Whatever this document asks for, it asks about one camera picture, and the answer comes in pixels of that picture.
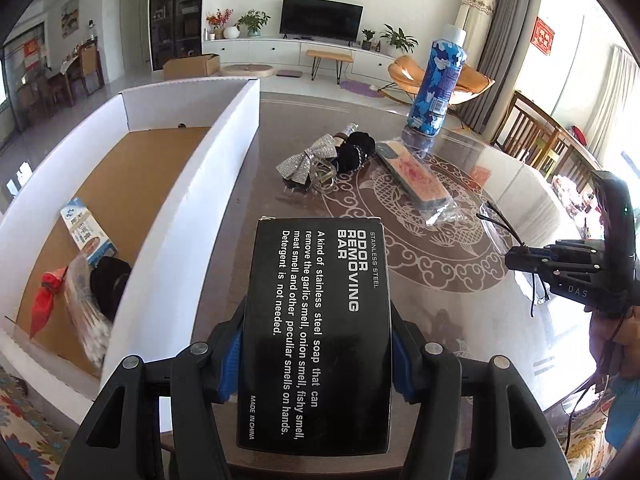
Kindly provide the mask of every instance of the person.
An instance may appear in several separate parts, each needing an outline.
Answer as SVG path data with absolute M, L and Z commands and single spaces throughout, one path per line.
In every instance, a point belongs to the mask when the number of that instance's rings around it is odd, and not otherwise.
M 619 319 L 591 314 L 589 350 L 596 362 L 619 323 Z M 623 357 L 620 371 L 612 378 L 616 397 L 609 409 L 605 439 L 620 450 L 640 415 L 640 306 L 632 307 L 613 341 L 623 346 Z

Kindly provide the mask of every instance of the white tv cabinet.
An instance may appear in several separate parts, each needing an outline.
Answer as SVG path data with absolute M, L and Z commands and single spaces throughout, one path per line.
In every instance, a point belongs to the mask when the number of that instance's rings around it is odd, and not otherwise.
M 365 83 L 384 86 L 391 82 L 386 70 L 394 58 L 379 52 L 362 50 L 325 41 L 296 40 L 293 38 L 237 38 L 236 40 L 211 40 L 202 42 L 203 54 L 218 54 L 220 63 L 266 63 L 278 70 L 300 70 L 311 74 L 312 57 L 307 50 L 340 52 L 353 57 L 353 63 L 345 67 L 343 76 Z M 335 77 L 335 62 L 323 60 L 319 73 Z

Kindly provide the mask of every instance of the barcode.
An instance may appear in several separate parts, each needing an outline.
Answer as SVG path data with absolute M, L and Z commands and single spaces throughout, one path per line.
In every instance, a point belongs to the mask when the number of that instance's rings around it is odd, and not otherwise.
M 449 104 L 448 100 L 444 99 L 434 99 L 433 101 L 433 113 L 437 115 L 444 115 L 447 113 L 447 105 Z

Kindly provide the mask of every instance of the purple rug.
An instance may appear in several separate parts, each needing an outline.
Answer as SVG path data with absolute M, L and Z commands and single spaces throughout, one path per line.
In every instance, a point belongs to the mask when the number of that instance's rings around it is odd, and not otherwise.
M 364 95 L 364 97 L 383 97 L 377 91 L 369 88 L 369 86 L 367 83 L 361 83 L 360 81 L 353 81 L 351 79 L 340 81 L 340 88 L 344 88 L 354 94 Z

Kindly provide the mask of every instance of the flat screen tv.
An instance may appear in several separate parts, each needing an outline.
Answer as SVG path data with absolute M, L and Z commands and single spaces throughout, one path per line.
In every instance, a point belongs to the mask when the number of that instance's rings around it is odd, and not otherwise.
M 355 41 L 362 7 L 329 0 L 282 0 L 281 34 Z

